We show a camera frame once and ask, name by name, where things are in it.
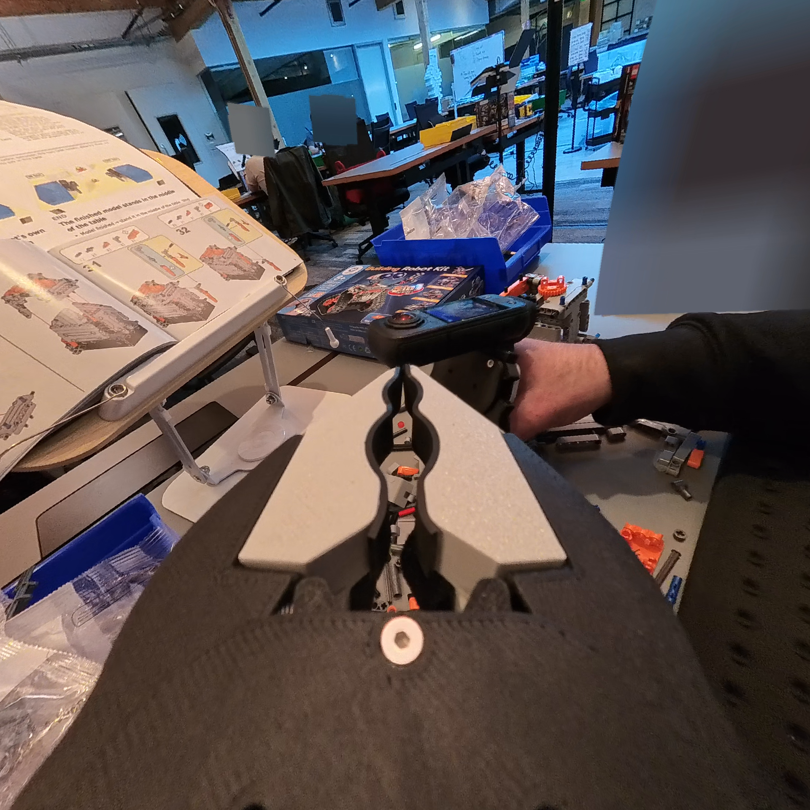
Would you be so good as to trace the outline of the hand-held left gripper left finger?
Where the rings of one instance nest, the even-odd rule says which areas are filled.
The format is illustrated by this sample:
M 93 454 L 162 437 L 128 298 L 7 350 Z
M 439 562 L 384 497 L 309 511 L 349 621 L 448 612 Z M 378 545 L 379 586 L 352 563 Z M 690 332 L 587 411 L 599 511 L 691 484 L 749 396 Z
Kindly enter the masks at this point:
M 313 418 L 238 560 L 277 572 L 370 572 L 387 502 L 371 430 L 390 416 L 394 370 Z

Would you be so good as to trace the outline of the orange gear frame assembly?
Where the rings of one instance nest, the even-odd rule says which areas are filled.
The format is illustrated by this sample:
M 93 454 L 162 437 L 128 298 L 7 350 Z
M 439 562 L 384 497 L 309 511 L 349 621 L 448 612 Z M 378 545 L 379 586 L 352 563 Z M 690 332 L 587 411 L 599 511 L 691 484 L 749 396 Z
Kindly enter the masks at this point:
M 530 338 L 553 343 L 592 343 L 589 334 L 588 294 L 594 278 L 567 280 L 562 275 L 526 274 L 501 292 L 502 297 L 519 297 L 536 303 L 537 316 Z

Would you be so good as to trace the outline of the person's right forearm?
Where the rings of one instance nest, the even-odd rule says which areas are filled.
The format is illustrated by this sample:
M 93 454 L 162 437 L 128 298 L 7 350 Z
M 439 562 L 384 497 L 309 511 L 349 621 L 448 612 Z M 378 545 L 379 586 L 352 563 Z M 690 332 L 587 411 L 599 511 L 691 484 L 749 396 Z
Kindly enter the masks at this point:
M 808 418 L 809 312 L 688 313 L 665 330 L 599 340 L 612 398 L 594 417 L 751 432 Z

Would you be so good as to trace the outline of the person's right hand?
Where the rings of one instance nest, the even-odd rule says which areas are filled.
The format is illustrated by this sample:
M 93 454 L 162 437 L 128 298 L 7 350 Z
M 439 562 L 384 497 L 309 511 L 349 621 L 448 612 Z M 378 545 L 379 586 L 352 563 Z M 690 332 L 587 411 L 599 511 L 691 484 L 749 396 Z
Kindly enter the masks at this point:
M 519 438 L 574 423 L 611 399 L 608 363 L 597 345 L 523 339 L 514 350 L 520 380 L 510 431 Z

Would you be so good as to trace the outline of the blue plastic bin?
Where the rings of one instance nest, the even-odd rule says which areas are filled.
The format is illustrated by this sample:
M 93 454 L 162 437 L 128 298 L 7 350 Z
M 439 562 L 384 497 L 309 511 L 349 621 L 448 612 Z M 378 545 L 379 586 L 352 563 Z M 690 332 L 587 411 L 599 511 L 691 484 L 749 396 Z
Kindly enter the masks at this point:
M 484 291 L 498 294 L 529 272 L 543 246 L 552 240 L 552 218 L 548 200 L 540 195 L 524 201 L 538 214 L 537 220 L 507 249 L 505 257 L 497 239 L 460 238 L 407 240 L 401 225 L 372 239 L 383 266 L 388 267 L 482 267 Z
M 131 548 L 141 548 L 148 556 L 161 560 L 177 539 L 146 496 L 137 494 L 10 583 L 3 590 L 5 616 L 12 618 L 30 603 Z

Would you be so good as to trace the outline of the blue robot kit box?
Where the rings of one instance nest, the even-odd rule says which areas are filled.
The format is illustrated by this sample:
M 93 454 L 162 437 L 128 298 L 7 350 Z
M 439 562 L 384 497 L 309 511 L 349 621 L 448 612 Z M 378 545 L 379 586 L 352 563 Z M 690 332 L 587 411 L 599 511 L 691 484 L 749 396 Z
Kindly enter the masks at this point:
M 484 268 L 372 267 L 341 271 L 281 309 L 277 320 L 289 342 L 371 357 L 368 324 L 400 310 L 427 309 L 481 294 Z

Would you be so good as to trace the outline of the clear plastic bags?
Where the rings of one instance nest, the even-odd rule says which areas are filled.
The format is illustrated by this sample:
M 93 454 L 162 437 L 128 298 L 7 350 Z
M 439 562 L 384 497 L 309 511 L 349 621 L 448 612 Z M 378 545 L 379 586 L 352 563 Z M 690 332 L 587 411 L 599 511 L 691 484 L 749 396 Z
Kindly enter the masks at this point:
M 401 221 L 407 240 L 496 238 L 504 251 L 539 217 L 522 201 L 500 165 L 489 176 L 451 193 L 440 175 L 403 210 Z
M 172 530 L 158 528 L 2 621 L 2 808 L 86 703 L 124 621 L 176 542 Z

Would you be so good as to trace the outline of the large orange wedge piece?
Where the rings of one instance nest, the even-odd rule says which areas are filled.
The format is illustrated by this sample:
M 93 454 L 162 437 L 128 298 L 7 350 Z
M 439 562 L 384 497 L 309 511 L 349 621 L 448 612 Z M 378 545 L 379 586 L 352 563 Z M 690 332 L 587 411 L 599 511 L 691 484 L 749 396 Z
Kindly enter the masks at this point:
M 624 525 L 620 534 L 645 569 L 652 575 L 663 553 L 663 535 L 630 523 Z

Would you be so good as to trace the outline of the long wooden table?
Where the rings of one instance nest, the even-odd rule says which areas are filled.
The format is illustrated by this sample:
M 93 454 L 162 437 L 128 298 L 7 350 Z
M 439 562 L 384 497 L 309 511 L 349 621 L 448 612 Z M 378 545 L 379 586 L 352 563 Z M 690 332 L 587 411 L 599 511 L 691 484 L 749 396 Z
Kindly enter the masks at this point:
M 323 181 L 324 186 L 336 187 L 347 193 L 360 189 L 368 198 L 379 197 L 389 187 L 409 188 L 420 181 L 438 177 L 447 168 L 460 165 L 461 181 L 468 181 L 471 172 L 467 162 L 476 155 L 489 155 L 518 145 L 518 156 L 523 156 L 523 142 L 542 131 L 543 114 L 521 119 L 515 127 L 495 125 L 475 128 L 470 134 L 455 141 L 434 147 L 414 144 L 389 156 L 351 167 L 345 172 Z

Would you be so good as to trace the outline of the white book stand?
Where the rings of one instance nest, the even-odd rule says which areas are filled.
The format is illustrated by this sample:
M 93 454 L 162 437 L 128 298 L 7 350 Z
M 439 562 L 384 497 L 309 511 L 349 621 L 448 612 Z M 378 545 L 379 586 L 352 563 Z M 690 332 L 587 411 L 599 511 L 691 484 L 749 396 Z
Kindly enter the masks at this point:
M 224 316 L 157 358 L 117 376 L 114 387 L 125 388 L 121 396 L 95 402 L 86 415 L 73 416 L 66 425 L 49 431 L 47 437 L 15 462 L 12 468 L 15 473 L 54 471 L 83 461 L 149 414 L 184 467 L 179 482 L 169 487 L 164 505 L 194 521 L 271 451 L 305 430 L 323 395 L 305 392 L 300 400 L 290 400 L 292 387 L 280 386 L 278 382 L 267 323 L 293 294 L 303 291 L 307 270 L 303 259 L 261 223 L 248 217 L 248 224 L 257 228 L 259 235 L 268 238 L 276 252 L 292 264 L 283 281 L 262 298 L 258 293 L 249 294 L 245 303 L 233 306 Z M 248 335 L 255 337 L 258 346 L 264 392 L 246 416 L 209 451 L 194 459 L 180 439 L 164 402 Z

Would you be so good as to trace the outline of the yellow bin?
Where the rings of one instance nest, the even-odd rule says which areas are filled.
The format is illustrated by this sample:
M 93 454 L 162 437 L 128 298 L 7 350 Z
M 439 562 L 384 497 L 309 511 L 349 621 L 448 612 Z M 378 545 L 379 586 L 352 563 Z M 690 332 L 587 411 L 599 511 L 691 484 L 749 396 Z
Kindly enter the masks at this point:
M 435 126 L 423 128 L 420 131 L 420 142 L 425 148 L 440 146 L 455 139 L 470 135 L 476 127 L 475 116 L 462 116 L 449 121 L 443 121 Z

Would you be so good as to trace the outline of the black office chair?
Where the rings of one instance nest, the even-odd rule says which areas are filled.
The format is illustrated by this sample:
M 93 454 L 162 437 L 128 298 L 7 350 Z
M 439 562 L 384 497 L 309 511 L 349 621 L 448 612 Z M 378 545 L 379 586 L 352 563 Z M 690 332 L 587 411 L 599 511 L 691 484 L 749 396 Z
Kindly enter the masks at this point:
M 271 222 L 284 240 L 298 239 L 309 246 L 312 239 L 337 243 L 329 230 L 342 222 L 342 209 L 321 180 L 306 146 L 284 147 L 263 159 L 267 205 Z

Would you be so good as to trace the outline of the black pole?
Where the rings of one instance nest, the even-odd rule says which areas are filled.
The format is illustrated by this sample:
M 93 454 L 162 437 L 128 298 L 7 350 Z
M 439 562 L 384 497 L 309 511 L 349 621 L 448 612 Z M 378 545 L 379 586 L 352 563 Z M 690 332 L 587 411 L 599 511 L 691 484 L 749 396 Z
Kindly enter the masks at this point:
M 543 113 L 543 178 L 542 190 L 547 198 L 550 215 L 554 212 L 556 155 L 558 141 L 559 93 L 562 60 L 562 1 L 548 1 L 545 54 L 544 113 Z

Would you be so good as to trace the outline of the black studded panel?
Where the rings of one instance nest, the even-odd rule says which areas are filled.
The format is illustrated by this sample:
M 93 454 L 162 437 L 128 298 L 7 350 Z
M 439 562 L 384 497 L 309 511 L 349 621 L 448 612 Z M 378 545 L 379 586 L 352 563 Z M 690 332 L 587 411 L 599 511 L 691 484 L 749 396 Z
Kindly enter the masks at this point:
M 788 808 L 809 805 L 809 461 L 729 441 L 679 616 L 708 680 Z

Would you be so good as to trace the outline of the instruction booklet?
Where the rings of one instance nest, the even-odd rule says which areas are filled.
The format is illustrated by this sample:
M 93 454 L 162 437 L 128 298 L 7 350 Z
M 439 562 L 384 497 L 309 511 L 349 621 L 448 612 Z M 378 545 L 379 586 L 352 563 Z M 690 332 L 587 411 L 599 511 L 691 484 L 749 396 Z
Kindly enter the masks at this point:
M 2 101 L 2 475 L 63 418 L 232 310 L 275 304 L 300 258 L 82 121 Z

